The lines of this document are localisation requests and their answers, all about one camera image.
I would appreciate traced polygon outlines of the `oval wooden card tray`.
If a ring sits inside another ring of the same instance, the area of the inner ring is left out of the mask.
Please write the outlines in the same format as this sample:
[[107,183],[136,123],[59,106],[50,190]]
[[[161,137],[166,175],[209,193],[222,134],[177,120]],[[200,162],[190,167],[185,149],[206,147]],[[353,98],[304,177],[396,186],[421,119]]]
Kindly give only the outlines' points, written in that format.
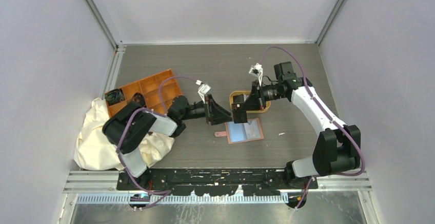
[[[229,103],[230,103],[230,108],[232,109],[232,104],[233,103],[238,103],[240,101],[245,101],[247,99],[247,97],[249,96],[250,91],[246,90],[246,91],[234,91],[230,94],[229,96]],[[271,101],[266,101],[266,106],[264,109],[262,110],[251,110],[251,111],[247,111],[248,114],[260,114],[260,113],[265,113],[269,110],[271,106]]]

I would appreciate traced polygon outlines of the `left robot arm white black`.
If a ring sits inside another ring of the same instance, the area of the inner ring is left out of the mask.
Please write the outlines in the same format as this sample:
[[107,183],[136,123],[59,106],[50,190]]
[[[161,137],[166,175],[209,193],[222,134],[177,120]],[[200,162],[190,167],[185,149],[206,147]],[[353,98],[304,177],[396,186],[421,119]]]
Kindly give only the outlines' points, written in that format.
[[139,150],[145,136],[152,132],[177,137],[186,129],[185,120],[199,118],[212,126],[232,121],[231,113],[218,105],[210,94],[192,104],[187,97],[179,95],[172,100],[165,115],[132,101],[104,123],[102,133],[115,145],[121,164],[131,174],[131,185],[142,190],[150,182],[146,173],[149,164]]

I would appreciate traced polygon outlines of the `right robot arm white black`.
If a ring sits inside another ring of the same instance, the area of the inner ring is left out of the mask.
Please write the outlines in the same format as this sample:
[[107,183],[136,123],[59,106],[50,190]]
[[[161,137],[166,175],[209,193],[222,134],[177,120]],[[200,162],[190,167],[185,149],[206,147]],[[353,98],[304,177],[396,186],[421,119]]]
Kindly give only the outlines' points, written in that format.
[[305,115],[318,138],[310,157],[290,161],[284,169],[286,185],[296,189],[309,176],[343,174],[362,168],[361,132],[355,125],[347,125],[337,118],[318,98],[311,82],[298,77],[291,62],[274,65],[277,82],[262,86],[252,82],[250,93],[233,98],[233,121],[247,122],[247,112],[263,110],[266,102],[286,98]]

